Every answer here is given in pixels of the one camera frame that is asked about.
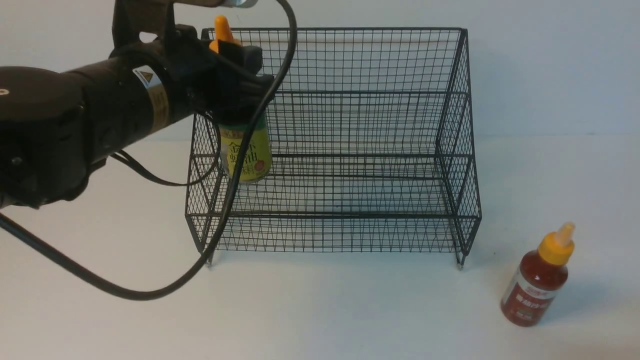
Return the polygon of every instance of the robotic arm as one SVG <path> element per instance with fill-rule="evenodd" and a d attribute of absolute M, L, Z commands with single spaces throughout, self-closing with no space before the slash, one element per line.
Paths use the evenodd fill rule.
<path fill-rule="evenodd" d="M 15 204 L 37 209 L 73 200 L 107 157 L 194 113 L 227 124 L 249 119 L 218 228 L 182 277 L 154 291 L 125 289 L 1 213 L 0 227 L 80 279 L 124 299 L 158 299 L 192 279 L 213 255 L 225 228 L 249 140 L 259 115 L 287 74 L 297 32 L 289 3 L 276 0 L 289 19 L 289 45 L 275 77 L 257 76 L 261 49 L 219 42 L 224 56 L 209 50 L 209 43 L 198 39 L 194 27 L 175 24 L 173 3 L 250 7 L 256 1 L 116 0 L 115 48 L 108 60 L 61 74 L 0 67 L 0 208 Z M 143 43 L 141 32 L 157 38 Z"/>

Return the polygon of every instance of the metal wire rack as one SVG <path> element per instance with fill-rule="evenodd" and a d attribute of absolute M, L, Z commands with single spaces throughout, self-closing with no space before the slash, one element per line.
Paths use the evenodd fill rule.
<path fill-rule="evenodd" d="M 213 29 L 203 30 L 212 38 Z M 275 74 L 286 29 L 234 29 Z M 241 184 L 223 250 L 453 252 L 459 266 L 480 224 L 467 30 L 300 29 L 289 75 L 269 105 L 273 167 Z M 217 129 L 195 118 L 189 179 L 218 157 Z M 228 177 L 187 191 L 203 251 Z"/>

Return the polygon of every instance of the plastic bottle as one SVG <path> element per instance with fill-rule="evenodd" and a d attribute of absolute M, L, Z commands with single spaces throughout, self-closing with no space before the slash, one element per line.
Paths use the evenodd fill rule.
<path fill-rule="evenodd" d="M 242 46 L 240 41 L 234 39 L 231 28 L 226 17 L 219 15 L 215 19 L 216 39 L 209 44 L 209 49 L 224 56 L 220 53 L 220 41 L 230 42 Z M 246 131 L 246 123 L 249 119 L 239 119 L 237 124 L 220 124 L 220 160 L 222 168 L 228 176 L 233 174 L 237 163 L 237 155 L 240 150 L 240 144 Z M 267 132 L 267 122 L 264 114 L 253 131 L 249 149 L 246 153 L 243 163 L 242 174 L 240 175 L 240 183 L 254 183 L 267 176 L 271 170 L 273 159 L 271 157 L 271 146 L 269 144 L 269 135 Z"/>
<path fill-rule="evenodd" d="M 574 230 L 574 223 L 563 224 L 557 232 L 546 235 L 537 250 L 522 258 L 500 303 L 509 321 L 528 327 L 542 319 L 567 280 Z"/>

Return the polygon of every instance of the white table surface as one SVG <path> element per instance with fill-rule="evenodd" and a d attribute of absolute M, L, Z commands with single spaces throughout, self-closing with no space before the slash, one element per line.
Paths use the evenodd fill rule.
<path fill-rule="evenodd" d="M 484 219 L 452 254 L 223 252 L 173 295 L 108 296 L 0 233 L 0 359 L 639 359 L 640 136 L 479 138 Z M 131 153 L 186 176 L 188 143 Z M 110 161 L 88 191 L 4 212 L 118 284 L 164 286 L 194 262 L 184 189 Z M 504 319 L 520 258 L 577 223 L 569 281 L 543 322 Z"/>

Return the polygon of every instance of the red sauce bottle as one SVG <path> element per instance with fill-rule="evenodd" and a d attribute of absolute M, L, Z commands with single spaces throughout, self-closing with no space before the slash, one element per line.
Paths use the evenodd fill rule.
<path fill-rule="evenodd" d="M 500 307 L 506 318 L 519 326 L 536 325 L 566 282 L 566 264 L 573 253 L 573 230 L 568 222 L 550 233 L 537 250 L 528 252 L 520 262 Z"/>

